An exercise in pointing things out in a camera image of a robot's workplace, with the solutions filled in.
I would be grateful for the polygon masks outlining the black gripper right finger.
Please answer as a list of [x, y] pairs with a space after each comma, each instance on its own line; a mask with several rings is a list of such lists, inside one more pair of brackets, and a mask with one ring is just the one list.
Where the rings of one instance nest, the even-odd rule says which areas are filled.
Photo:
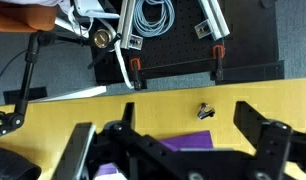
[[234, 124], [255, 148], [257, 165], [264, 167], [285, 165], [292, 135], [289, 125], [265, 118], [245, 101], [236, 103]]

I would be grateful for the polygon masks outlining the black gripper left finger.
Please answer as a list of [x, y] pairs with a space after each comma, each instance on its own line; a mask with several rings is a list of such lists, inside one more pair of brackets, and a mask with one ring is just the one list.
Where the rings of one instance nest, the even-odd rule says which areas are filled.
[[90, 122], [75, 125], [51, 180], [90, 180], [86, 157], [95, 130]]

